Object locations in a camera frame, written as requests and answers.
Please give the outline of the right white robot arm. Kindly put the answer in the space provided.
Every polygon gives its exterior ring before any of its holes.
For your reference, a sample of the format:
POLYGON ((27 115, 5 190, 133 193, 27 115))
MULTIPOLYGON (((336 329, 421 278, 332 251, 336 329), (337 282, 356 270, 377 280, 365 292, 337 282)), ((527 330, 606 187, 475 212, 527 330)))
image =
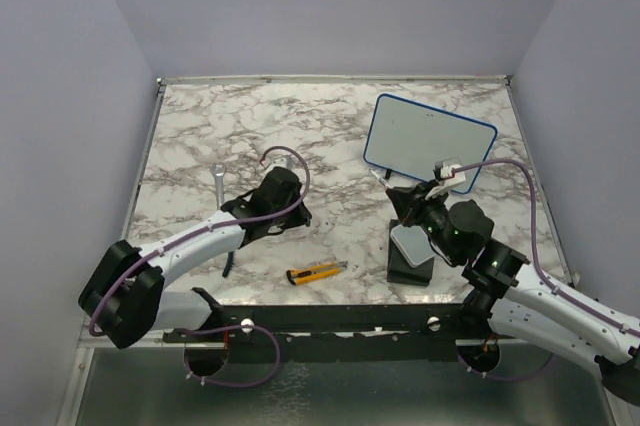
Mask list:
POLYGON ((589 371, 621 400, 639 403, 639 320, 538 271, 493 238, 494 223, 473 200, 446 206, 435 182, 391 187, 386 194, 401 225, 418 226, 472 287, 459 313, 461 329, 525 340, 589 371))

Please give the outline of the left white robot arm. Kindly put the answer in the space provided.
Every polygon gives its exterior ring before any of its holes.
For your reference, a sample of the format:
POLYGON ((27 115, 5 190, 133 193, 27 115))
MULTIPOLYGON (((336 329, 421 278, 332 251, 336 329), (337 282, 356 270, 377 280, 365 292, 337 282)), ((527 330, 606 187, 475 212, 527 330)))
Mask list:
POLYGON ((194 268, 254 241, 311 222, 303 199, 309 180, 276 166, 254 190, 226 202, 212 216, 174 236, 133 246, 112 244, 82 290, 78 303, 88 332, 119 349, 154 330, 189 330, 206 341, 220 331, 219 305, 201 288, 170 292, 194 268))

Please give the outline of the blue whiteboard marker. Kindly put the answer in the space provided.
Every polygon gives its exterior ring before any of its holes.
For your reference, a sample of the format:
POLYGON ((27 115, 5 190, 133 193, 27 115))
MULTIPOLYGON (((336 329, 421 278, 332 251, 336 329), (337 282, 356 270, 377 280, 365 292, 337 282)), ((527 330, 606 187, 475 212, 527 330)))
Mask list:
POLYGON ((375 178, 375 180, 380 183, 386 190, 391 188, 390 183, 388 182, 387 179, 385 179, 381 174, 379 174, 377 171, 370 169, 369 173, 375 178))

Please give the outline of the blue framed whiteboard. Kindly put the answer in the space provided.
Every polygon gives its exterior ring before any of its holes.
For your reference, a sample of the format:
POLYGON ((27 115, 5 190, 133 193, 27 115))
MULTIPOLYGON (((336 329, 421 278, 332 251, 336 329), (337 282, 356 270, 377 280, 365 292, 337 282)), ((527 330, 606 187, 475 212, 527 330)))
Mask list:
POLYGON ((434 177, 436 164, 483 162, 498 136, 487 122, 391 94, 375 103, 363 160, 412 179, 434 177))

